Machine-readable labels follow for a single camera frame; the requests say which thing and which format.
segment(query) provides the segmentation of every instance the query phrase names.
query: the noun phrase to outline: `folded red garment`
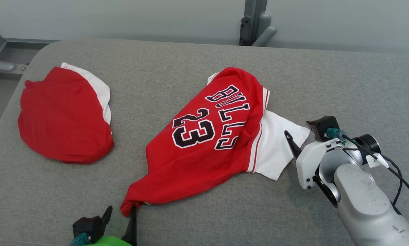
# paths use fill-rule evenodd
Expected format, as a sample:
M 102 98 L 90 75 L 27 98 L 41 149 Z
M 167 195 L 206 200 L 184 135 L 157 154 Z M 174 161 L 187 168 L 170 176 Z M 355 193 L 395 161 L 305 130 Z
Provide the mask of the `folded red garment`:
M 26 81 L 17 120 L 23 141 L 65 163 L 90 164 L 112 149 L 109 87 L 92 73 L 63 63 L 43 81 Z

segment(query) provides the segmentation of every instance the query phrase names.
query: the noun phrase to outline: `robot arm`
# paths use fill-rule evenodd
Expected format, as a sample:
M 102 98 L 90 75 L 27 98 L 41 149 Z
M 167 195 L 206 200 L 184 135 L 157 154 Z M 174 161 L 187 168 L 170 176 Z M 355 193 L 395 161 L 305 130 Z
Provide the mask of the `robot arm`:
M 362 169 L 343 164 L 334 181 L 341 195 L 338 215 L 355 245 L 409 246 L 408 222 Z
M 353 141 L 343 138 L 344 132 L 333 131 L 339 129 L 335 117 L 307 123 L 317 141 L 303 150 L 285 132 L 302 188 L 320 187 L 337 208 L 339 218 L 357 246 L 409 246 L 408 222 L 362 168 L 364 164 L 388 167 L 380 155 L 378 142 L 368 134 L 355 138 L 353 141 L 366 149 L 357 150 Z M 375 153 L 378 158 L 373 159 L 367 153 Z

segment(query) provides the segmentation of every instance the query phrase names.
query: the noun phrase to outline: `white stripe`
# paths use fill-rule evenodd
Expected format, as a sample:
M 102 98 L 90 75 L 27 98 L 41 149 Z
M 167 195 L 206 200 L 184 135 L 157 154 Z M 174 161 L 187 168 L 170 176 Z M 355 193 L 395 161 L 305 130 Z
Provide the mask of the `white stripe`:
M 265 111 L 267 109 L 268 97 L 270 91 L 262 87 L 262 109 Z
M 110 100 L 110 88 L 105 84 L 102 80 L 100 80 L 97 76 L 93 75 L 89 71 L 81 69 L 76 66 L 72 66 L 67 63 L 62 63 L 61 68 L 72 70 L 78 74 L 80 74 L 83 78 L 85 78 L 89 84 L 94 89 L 98 101 L 103 108 L 103 118 L 110 125 L 110 120 L 112 119 L 112 112 L 110 111 L 110 107 L 108 105 Z
M 213 75 L 211 75 L 209 78 L 208 78 L 208 83 L 206 84 L 206 85 L 208 85 L 208 84 L 210 84 L 211 82 L 212 82 L 212 80 L 215 78 L 215 76 L 217 76 L 217 74 L 219 74 L 220 72 L 217 72 L 217 73 L 214 73 Z
M 262 126 L 259 124 L 259 131 L 258 134 L 256 135 L 255 139 L 253 140 L 252 148 L 250 149 L 250 161 L 249 161 L 249 168 L 247 169 L 248 173 L 253 172 L 253 167 L 255 165 L 255 159 L 256 159 L 256 146 L 258 145 L 258 140 L 259 137 L 262 134 Z

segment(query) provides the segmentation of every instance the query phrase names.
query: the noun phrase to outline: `basketball jersey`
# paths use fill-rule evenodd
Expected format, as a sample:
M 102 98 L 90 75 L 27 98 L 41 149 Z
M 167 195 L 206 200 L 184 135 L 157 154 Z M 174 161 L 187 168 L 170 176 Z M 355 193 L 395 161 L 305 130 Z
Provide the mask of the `basketball jersey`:
M 284 130 L 299 145 L 309 131 L 266 111 L 269 95 L 239 68 L 209 77 L 208 85 L 147 145 L 148 175 L 130 185 L 123 215 L 133 204 L 193 196 L 240 172 L 277 180 L 292 159 L 283 146 Z

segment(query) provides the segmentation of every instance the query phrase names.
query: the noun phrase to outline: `white side panel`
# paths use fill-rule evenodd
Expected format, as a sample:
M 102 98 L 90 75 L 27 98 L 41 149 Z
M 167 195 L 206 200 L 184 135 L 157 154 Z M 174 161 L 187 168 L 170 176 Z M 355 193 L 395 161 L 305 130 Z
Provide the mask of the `white side panel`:
M 86 37 L 238 44 L 244 0 L 0 0 L 9 39 Z
M 270 47 L 409 51 L 409 0 L 269 0 Z
M 61 68 L 72 70 L 83 78 L 85 78 L 90 86 L 94 89 L 98 102 L 100 103 L 101 108 L 103 109 L 103 118 L 107 124 L 110 125 L 110 121 L 112 120 L 112 112 L 110 111 L 109 101 L 110 101 L 110 88 L 107 84 L 105 84 L 102 80 L 100 80 L 97 76 L 93 75 L 91 72 L 81 69 L 76 66 L 72 66 L 67 63 L 62 63 Z
M 259 140 L 253 172 L 278 180 L 284 168 L 293 159 L 284 132 L 288 131 L 295 144 L 302 146 L 309 135 L 309 129 L 268 110 L 261 119 L 261 126 L 263 132 Z

